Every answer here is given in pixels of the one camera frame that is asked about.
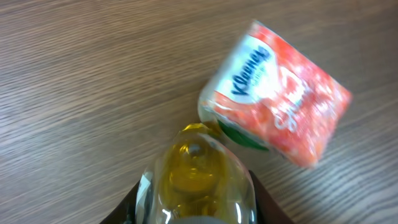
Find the plastic bottle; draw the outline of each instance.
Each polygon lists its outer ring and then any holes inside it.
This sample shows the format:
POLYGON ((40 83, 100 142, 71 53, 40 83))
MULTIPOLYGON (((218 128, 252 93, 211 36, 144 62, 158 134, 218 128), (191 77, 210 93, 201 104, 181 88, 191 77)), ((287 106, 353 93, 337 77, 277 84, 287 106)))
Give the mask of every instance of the plastic bottle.
POLYGON ((179 132, 142 175, 136 223, 256 223, 249 172, 220 139, 204 124, 179 132))

